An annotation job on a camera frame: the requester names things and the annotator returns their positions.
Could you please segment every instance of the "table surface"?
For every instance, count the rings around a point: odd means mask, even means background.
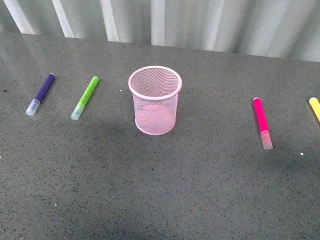
[[[152,65],[183,82],[160,136],[138,130],[128,88]],[[319,239],[319,76],[317,62],[1,32],[0,239]]]

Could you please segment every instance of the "yellow marker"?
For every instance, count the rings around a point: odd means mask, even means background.
[[[316,99],[315,97],[310,98],[309,103],[316,115],[316,117],[318,118],[319,122],[320,122],[320,103],[318,101],[318,99]]]

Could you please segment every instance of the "pencil cup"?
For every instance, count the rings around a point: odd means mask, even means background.
[[[149,135],[162,135],[176,124],[178,93],[182,80],[164,66],[146,66],[129,78],[133,94],[135,124]]]

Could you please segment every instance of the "curtain fold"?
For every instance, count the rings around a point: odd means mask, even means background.
[[[0,31],[320,62],[320,0],[0,0]]]

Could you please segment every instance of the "marker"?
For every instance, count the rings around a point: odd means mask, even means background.
[[[269,130],[268,130],[268,125],[266,121],[266,117],[264,114],[264,109],[262,107],[262,103],[260,98],[256,97],[253,99],[253,107],[256,115],[256,119],[258,122],[259,130],[260,130],[260,135],[262,139],[262,144],[263,148],[265,150],[271,150],[273,148]]]
[[[84,91],[82,97],[80,98],[80,101],[76,105],[73,113],[71,114],[71,119],[72,120],[78,120],[82,111],[84,110],[89,98],[91,97],[91,94],[94,92],[97,84],[99,82],[99,78],[94,76],[89,83],[88,87]]]
[[[42,86],[40,87],[34,99],[31,101],[29,107],[25,111],[25,114],[27,114],[28,116],[33,116],[35,114],[54,80],[55,75],[53,73],[49,73],[48,76],[46,76],[44,82],[42,83]]]
[[[318,99],[316,99],[315,97],[310,98],[309,103],[316,115],[316,117],[318,118],[319,122],[320,122],[320,103],[318,101]]]

